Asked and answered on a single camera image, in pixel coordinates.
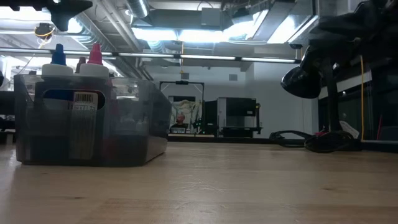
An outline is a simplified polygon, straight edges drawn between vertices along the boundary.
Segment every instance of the clear plastic bin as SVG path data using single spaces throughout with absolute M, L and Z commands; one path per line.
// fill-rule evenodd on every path
M 171 104 L 133 78 L 16 75 L 17 160 L 141 166 L 165 152 Z

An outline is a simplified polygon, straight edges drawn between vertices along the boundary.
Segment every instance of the blue bottle cap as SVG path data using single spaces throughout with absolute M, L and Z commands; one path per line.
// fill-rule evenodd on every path
M 51 63 L 57 65 L 67 65 L 67 57 L 63 53 L 62 44 L 57 44 L 55 47 L 55 52 L 52 54 Z

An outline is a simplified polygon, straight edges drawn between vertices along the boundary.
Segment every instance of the lamp shade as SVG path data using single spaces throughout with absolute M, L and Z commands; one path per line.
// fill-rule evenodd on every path
M 301 67 L 291 69 L 280 84 L 283 89 L 301 98 L 314 99 L 321 92 L 321 77 L 316 73 L 307 73 Z

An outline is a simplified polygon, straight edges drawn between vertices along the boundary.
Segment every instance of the table surface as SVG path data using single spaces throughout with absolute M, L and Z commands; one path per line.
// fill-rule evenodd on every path
M 0 223 L 397 223 L 398 154 L 170 142 L 144 167 L 25 166 L 0 149 Z

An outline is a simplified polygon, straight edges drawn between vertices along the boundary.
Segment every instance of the white bottle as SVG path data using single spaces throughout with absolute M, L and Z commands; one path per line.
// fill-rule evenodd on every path
M 94 44 L 88 62 L 80 65 L 80 73 L 78 75 L 109 78 L 109 69 L 102 64 L 100 44 Z
M 67 66 L 66 61 L 63 45 L 57 44 L 51 63 L 42 67 L 42 75 L 73 75 L 73 69 Z

